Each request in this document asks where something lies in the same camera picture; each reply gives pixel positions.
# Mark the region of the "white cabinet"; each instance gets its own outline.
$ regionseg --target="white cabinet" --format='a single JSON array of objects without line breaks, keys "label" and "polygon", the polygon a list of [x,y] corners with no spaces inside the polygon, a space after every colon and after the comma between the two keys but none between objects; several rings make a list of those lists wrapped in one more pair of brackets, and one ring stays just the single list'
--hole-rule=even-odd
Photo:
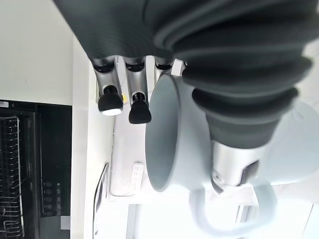
[{"label": "white cabinet", "polygon": [[[98,110],[94,70],[76,38],[73,56],[71,238],[86,239],[92,238],[95,190],[104,165],[111,161],[114,119]],[[118,218],[118,210],[115,204],[109,206],[106,227],[114,229],[114,221],[123,221],[126,228],[128,205],[120,206],[124,220]],[[125,230],[114,233],[125,236]]]},{"label": "white cabinet", "polygon": [[72,45],[53,1],[0,1],[0,99],[71,105]]}]

